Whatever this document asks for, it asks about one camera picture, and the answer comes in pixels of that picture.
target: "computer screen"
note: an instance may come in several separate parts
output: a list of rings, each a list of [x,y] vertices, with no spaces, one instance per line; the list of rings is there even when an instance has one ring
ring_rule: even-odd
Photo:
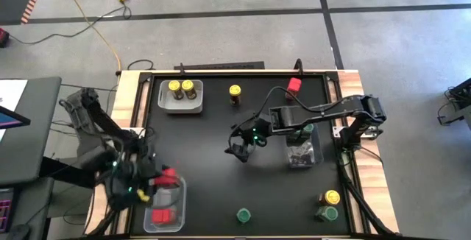
[[[29,125],[30,120],[0,106],[0,130]]]

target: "gray floor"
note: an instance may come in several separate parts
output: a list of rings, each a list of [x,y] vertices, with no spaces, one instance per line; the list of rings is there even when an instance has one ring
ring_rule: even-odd
[[[88,15],[116,0],[79,0]],[[327,0],[329,7],[461,4],[471,0]],[[134,14],[320,7],[319,0],[131,0]],[[71,0],[38,0],[32,18],[79,16]],[[359,69],[366,93],[388,114],[379,138],[400,231],[407,236],[468,239],[471,227],[471,132],[460,122],[440,127],[436,111],[448,86],[471,77],[471,10],[332,14],[345,68]],[[73,32],[75,24],[6,27],[24,40]],[[335,68],[322,15],[116,21],[98,23],[124,66],[154,60],[155,68],[264,60],[267,68]],[[0,51],[0,78],[61,76],[63,82],[111,88],[116,62],[92,31]],[[65,97],[73,88],[62,87]],[[106,102],[107,93],[100,93]],[[67,119],[57,108],[56,119]],[[51,133],[47,155],[75,156],[77,141]],[[77,236],[79,226],[53,222],[50,239]]]

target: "wooden table edge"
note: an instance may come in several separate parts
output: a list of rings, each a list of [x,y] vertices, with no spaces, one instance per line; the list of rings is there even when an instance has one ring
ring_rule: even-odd
[[[214,73],[293,73],[296,74],[298,70],[186,70],[187,74],[214,74]],[[363,86],[361,84],[360,74],[358,70],[326,70],[326,69],[310,69],[304,70],[305,73],[322,73],[322,72],[336,72],[339,76],[340,91],[342,96],[349,96],[353,94],[364,94]],[[154,74],[178,74],[178,70],[157,70],[157,71],[122,71],[118,88],[116,91],[115,102],[111,118],[120,127],[130,127],[132,112],[134,109],[135,98],[141,73],[154,73]],[[139,103],[138,116],[142,115],[142,110],[146,106],[146,92],[148,88],[143,87],[141,102]],[[142,119],[138,119],[137,127],[142,126]],[[378,145],[376,141],[362,141],[362,145],[367,149],[376,152],[379,155]],[[356,152],[355,159],[358,165],[358,173],[365,200],[369,203],[372,210],[383,221],[384,225],[389,229],[397,232],[397,221],[392,207],[391,197],[386,183],[386,177],[381,164],[374,158],[366,154]],[[92,231],[105,215],[106,196],[102,187],[96,188],[95,206],[93,216],[91,217],[90,225],[87,232]],[[361,226],[361,215],[358,205],[350,195],[350,202],[353,212],[353,219],[356,232],[363,233]],[[117,233],[124,233],[126,227],[128,210],[122,211],[119,219]]]

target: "red object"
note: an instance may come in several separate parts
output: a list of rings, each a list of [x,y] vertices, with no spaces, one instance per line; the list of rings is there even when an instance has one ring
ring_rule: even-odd
[[[287,90],[291,92],[294,96],[297,96],[298,92],[301,90],[301,80],[297,78],[291,78],[289,80]],[[292,99],[292,97],[288,93],[286,93],[285,96],[287,99]]]
[[[152,222],[156,224],[171,223],[175,220],[175,212],[172,209],[152,210]]]
[[[7,46],[9,36],[10,34],[8,32],[0,28],[0,48]]]
[[[173,186],[178,184],[178,176],[175,172],[175,169],[166,169],[163,170],[163,174],[154,179],[154,185],[160,186]]]

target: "jar with yellow lid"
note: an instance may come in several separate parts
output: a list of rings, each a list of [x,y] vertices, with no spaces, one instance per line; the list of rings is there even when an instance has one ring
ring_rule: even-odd
[[[238,85],[232,85],[229,88],[229,95],[230,95],[230,104],[232,105],[239,105],[241,104],[241,87]]]
[[[183,98],[182,88],[180,87],[180,82],[173,80],[169,82],[169,90],[176,100]]]
[[[340,202],[340,194],[337,191],[329,190],[319,195],[319,202],[323,205],[337,205]]]
[[[194,84],[191,80],[185,80],[182,82],[182,89],[186,94],[188,99],[196,98],[196,90],[194,89]]]

